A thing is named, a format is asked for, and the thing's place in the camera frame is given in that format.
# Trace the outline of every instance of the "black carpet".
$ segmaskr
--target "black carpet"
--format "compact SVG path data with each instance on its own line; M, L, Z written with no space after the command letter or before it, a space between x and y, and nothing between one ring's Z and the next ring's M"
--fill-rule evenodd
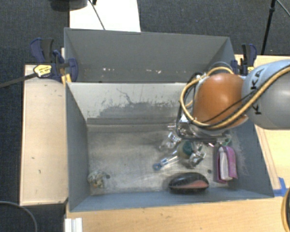
M290 12L290 0L280 0ZM138 0L142 31L229 36L261 51L271 0ZM52 37L63 46L68 3L62 0L0 0L0 82L22 76L29 43ZM266 55L290 55L290 18L276 3ZM0 89L0 201L18 202L22 129L22 84ZM62 231L63 205L28 207L40 232ZM21 210L0 206L0 232L33 231Z

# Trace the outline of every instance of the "yellow cable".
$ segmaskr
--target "yellow cable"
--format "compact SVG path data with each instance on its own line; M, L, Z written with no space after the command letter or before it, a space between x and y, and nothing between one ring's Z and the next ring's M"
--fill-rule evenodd
M228 70L230 71L229 68L226 67L217 67L217 68L213 68L211 71L209 71L209 73L206 75L210 75L211 73L217 71L217 70ZM274 74L268 81L266 81L266 83L253 95L252 98L250 98L250 100L242 107L240 108L236 113L234 113L230 118L228 118L227 120L220 122L217 125L211 126L210 124L205 124L205 123L201 123L199 121L197 121L195 118L193 118L191 116L191 114L189 113L189 111L186 109L185 103L184 103L184 96L186 91L193 85L197 84L203 77L197 78L195 80L193 80L192 82L188 83L181 95L180 95L180 105L183 109L183 112L185 114L185 116L195 125L197 126L206 126L207 130L218 130L218 129L222 129L224 127L227 127L228 125L231 125L232 123L235 122L236 119L238 119L239 117L241 117L243 115L243 113L262 95L262 93L274 82L276 81L279 77L281 77L282 75L286 74L290 72L290 66L281 70L280 72Z
M282 204L281 204L281 220L282 220L282 223L284 225L284 229L285 229L286 232L290 232L290 229L288 227L287 217L286 217L286 208L287 208L286 201L287 201L287 196L289 194L289 190L290 189L287 190L287 192L286 192L286 194L284 196L284 199L282 201Z

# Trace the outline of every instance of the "orange object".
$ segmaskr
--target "orange object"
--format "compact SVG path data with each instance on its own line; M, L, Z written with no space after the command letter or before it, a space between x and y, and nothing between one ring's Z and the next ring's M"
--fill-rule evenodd
M207 124L214 124L226 118L242 104L238 102L220 114L226 108L241 100L243 83L243 79L235 74L218 73L208 77L200 84L195 94L192 112L193 117ZM246 120L247 116L244 115L230 127L239 125Z

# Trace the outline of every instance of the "bin floor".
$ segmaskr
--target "bin floor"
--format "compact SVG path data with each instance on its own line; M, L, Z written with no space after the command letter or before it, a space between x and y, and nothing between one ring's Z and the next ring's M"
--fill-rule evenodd
M165 166L160 171L153 164L170 155L174 150L159 150L167 137L167 130L97 132L88 126L89 173L103 171L110 175L104 178L104 188L91 187L91 195L107 193L131 193L167 190L172 176L178 173L198 172L210 182L210 187L225 187L213 181L213 149L203 147L205 159L194 169L182 162Z

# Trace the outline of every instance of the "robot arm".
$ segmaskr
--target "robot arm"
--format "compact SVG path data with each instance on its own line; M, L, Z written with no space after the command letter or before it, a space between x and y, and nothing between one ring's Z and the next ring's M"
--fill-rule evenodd
M259 66L246 77L214 68L186 85L180 104L176 125L182 137L217 137L248 118L265 129L290 129L290 60Z

